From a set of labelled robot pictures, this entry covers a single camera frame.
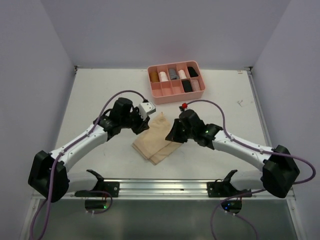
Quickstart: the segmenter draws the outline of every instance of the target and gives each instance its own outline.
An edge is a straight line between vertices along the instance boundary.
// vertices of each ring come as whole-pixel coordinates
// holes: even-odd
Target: gray floor
[[[210,215],[217,200],[115,200],[112,208],[91,217],[84,200],[52,205],[44,240],[207,240],[213,239]],[[43,226],[39,216],[35,233]],[[287,201],[245,200],[240,214],[256,227],[260,240],[296,240]],[[255,240],[251,227],[219,210],[214,217],[219,240]]]

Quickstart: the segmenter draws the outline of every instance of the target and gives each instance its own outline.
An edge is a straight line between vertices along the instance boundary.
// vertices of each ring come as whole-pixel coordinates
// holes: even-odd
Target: tabletop
[[[266,145],[250,79],[246,71],[201,70],[206,89],[202,99],[220,105],[225,113],[228,132],[248,141]],[[97,118],[106,101],[122,90],[136,90],[152,101],[146,69],[78,69],[68,101],[56,148],[77,137]],[[129,98],[137,106],[141,98]],[[180,114],[182,102],[156,105],[152,119],[163,112],[169,122]],[[219,110],[204,102],[189,106],[205,124],[222,126]],[[250,164],[224,152],[201,147],[189,140],[157,165],[145,160],[131,144],[138,136],[130,129],[102,144],[73,166],[70,173],[92,169],[105,178],[129,179],[219,179],[231,170],[249,171]]]

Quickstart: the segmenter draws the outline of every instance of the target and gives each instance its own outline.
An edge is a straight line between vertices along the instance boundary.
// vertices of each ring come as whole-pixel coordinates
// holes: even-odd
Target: towel
[[[165,118],[163,112],[156,116],[151,123],[150,129],[144,131],[132,144],[145,159],[157,165],[182,143],[166,141],[165,138],[171,130],[171,124]]]

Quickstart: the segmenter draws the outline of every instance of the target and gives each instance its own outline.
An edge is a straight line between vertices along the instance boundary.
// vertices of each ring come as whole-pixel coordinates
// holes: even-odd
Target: folded cloth
[[[144,131],[132,144],[145,159],[154,165],[173,153],[182,144],[166,141],[165,138],[171,130],[171,124],[164,117],[163,112],[156,116],[151,123],[150,129]]]

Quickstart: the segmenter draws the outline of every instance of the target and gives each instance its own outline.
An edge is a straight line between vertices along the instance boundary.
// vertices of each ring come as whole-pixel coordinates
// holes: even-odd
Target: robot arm
[[[188,139],[192,139],[202,147],[226,152],[257,168],[247,172],[233,170],[222,182],[216,182],[214,187],[224,190],[227,197],[243,190],[261,188],[276,197],[286,197],[300,171],[293,158],[271,153],[290,154],[288,149],[281,145],[277,148],[261,146],[230,133],[231,138],[229,138],[221,126],[205,124],[192,109],[180,109],[182,113],[174,120],[172,129],[166,137],[167,141],[185,143]],[[246,144],[247,147],[238,144],[234,139]]]
[[[93,126],[97,119],[88,129],[66,145],[49,153],[38,152],[33,160],[28,184],[48,198],[51,167],[58,155],[61,155],[54,169],[51,202],[58,201],[67,192],[94,189],[100,180],[100,175],[87,170],[81,174],[68,176],[70,169],[94,148],[119,134],[121,129],[131,129],[136,135],[149,129],[149,115],[155,111],[156,107],[151,102],[145,100],[138,107],[134,107],[131,100],[120,97],[115,101],[113,108],[103,113],[95,128]],[[74,142],[76,144],[65,150]]]

